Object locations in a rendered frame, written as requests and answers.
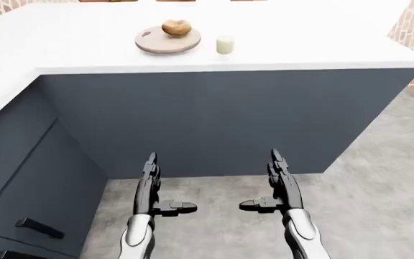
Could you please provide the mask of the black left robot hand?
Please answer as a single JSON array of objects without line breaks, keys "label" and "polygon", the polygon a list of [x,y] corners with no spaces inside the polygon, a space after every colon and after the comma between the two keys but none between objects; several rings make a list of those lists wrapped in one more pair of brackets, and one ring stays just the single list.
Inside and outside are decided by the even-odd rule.
[{"label": "black left robot hand", "polygon": [[134,196],[133,215],[148,214],[151,217],[176,217],[179,214],[189,214],[197,211],[198,207],[191,202],[176,202],[174,200],[160,201],[158,192],[161,187],[161,170],[157,165],[157,153],[151,153],[143,167],[143,176],[137,185]]}]

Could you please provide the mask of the dark grey counter cabinet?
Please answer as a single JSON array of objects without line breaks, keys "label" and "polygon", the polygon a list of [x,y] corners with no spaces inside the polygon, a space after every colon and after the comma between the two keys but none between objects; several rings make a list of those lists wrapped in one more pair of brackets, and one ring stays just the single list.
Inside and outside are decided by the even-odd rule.
[{"label": "dark grey counter cabinet", "polygon": [[[414,68],[44,75],[0,109],[0,250],[77,258],[106,182],[324,172]],[[64,232],[15,227],[29,217]]]}]

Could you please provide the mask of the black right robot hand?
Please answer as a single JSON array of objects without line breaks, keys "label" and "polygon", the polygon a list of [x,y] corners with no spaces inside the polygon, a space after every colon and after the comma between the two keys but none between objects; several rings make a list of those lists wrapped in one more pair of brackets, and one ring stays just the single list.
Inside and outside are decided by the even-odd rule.
[{"label": "black right robot hand", "polygon": [[267,164],[268,182],[273,189],[272,197],[246,200],[239,204],[242,211],[284,214],[290,209],[304,209],[300,188],[288,170],[284,157],[275,148],[271,149],[272,161]]}]

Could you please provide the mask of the brown bagel bread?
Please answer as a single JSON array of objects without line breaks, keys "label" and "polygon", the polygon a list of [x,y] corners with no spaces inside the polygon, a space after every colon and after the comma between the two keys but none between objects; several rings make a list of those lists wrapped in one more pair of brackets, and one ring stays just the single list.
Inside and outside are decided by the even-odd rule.
[{"label": "brown bagel bread", "polygon": [[192,30],[192,27],[185,20],[169,19],[162,24],[162,30],[169,35],[185,35]]}]

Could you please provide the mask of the round wooden cutting board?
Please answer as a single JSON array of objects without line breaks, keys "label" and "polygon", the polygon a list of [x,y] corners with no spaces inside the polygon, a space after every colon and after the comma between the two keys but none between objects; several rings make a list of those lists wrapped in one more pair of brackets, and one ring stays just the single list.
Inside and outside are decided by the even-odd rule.
[{"label": "round wooden cutting board", "polygon": [[158,26],[144,29],[134,38],[135,45],[149,53],[181,53],[193,49],[200,41],[201,34],[196,29],[180,36],[169,35]]}]

